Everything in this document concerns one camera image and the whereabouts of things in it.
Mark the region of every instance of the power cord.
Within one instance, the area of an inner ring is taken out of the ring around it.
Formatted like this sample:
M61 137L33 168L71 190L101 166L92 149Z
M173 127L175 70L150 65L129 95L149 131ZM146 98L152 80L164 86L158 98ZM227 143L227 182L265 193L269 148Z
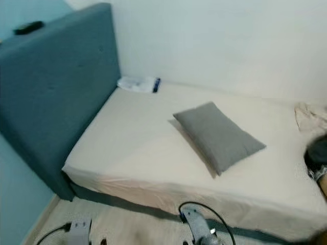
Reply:
M184 205L186 205L186 204L196 204L196 205L200 205L200 206L202 206L202 207L204 207L204 208L206 208L206 209L208 209L208 210L210 210L212 213L214 213L220 220L221 220L221 222L224 224L224 226L226 227L226 229L227 229L227 231L229 232L229 235L230 235L230 237L231 237L231 240L232 240L232 242L233 242L233 245L236 245L236 243L235 243L235 239L234 239L234 235L233 235L233 233L231 232L231 230L230 230L230 228L229 228L229 226L226 224L226 222L225 222L225 220L214 210L214 209L212 209L211 207L209 207L209 206L207 206L207 205L205 205L205 204L202 204L202 203L197 203L197 202L192 202L192 201L190 201L190 202L184 202L184 203L182 203L181 205L179 205L179 207L178 207L178 212L179 213L182 213L181 212L181 208L182 208L182 206L184 206Z
M40 245L41 242L43 242L44 239L46 239L49 235L51 235L51 234L53 234L53 233L55 233L55 232L57 232L57 231L60 231L60 230L64 230L65 232L70 231L71 226L72 226L72 222L68 222L68 223L64 224L63 226L60 226L60 227L58 227L58 228L56 228L56 229L53 229L52 231L49 231L46 235L44 235L44 236L43 236L43 237L42 237L42 238L37 242L36 245Z

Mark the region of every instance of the crumpled fabric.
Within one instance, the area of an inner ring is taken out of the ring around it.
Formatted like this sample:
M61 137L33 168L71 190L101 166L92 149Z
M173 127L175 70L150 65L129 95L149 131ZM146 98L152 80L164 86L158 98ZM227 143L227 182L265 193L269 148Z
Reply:
M295 105L295 119L300 131L327 131L327 106L313 106L300 102Z

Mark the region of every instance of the white fitted sheet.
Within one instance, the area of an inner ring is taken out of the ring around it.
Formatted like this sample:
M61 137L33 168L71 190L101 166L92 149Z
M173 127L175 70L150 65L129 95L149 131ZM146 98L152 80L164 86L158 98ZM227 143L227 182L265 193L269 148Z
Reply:
M267 147L220 177L173 113L213 101ZM177 84L159 93L117 89L63 170L87 189L177 214L183 201L210 205L234 227L297 239L327 226L327 203L307 175L292 104Z

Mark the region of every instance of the pillow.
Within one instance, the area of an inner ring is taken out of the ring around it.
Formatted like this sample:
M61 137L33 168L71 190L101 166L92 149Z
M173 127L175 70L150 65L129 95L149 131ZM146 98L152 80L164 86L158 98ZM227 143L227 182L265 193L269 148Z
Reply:
M239 128L213 102L174 117L190 135L218 175L266 146Z

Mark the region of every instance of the bed frame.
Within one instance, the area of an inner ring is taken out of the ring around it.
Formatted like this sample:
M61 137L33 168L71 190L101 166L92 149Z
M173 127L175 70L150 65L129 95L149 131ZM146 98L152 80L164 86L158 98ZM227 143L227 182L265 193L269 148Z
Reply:
M0 45L0 131L61 199L78 196L179 220L156 208L85 189L61 171L120 76L110 4L94 5L6 40ZM255 231L234 232L258 236ZM260 239L282 241L263 233Z

